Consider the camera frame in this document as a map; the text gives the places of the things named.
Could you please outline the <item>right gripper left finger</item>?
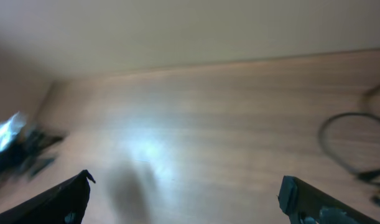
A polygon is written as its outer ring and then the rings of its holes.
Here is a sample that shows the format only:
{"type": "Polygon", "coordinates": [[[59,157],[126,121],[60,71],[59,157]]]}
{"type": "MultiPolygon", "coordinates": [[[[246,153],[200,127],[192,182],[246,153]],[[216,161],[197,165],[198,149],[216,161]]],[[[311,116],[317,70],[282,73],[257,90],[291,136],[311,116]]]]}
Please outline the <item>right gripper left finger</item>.
{"type": "Polygon", "coordinates": [[[0,213],[0,224],[81,224],[90,199],[89,182],[82,170],[72,178],[0,213]]]}

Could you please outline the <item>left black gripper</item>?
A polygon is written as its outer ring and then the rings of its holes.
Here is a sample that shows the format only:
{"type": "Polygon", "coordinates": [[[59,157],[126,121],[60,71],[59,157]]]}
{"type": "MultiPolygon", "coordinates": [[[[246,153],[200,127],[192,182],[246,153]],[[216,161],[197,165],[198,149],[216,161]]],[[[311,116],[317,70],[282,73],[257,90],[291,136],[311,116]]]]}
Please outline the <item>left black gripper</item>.
{"type": "Polygon", "coordinates": [[[5,150],[0,152],[0,181],[13,172],[18,175],[28,174],[31,179],[34,178],[57,158],[42,155],[66,137],[66,132],[43,128],[31,130],[24,138],[16,137],[5,150]]]}

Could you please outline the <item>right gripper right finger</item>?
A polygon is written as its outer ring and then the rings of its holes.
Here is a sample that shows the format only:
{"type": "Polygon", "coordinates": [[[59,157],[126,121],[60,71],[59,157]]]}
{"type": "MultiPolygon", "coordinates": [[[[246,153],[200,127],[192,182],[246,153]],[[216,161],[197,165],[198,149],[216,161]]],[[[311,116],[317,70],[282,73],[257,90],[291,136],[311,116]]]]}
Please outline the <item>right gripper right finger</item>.
{"type": "Polygon", "coordinates": [[[291,223],[380,224],[294,176],[283,177],[277,198],[291,223]]]}

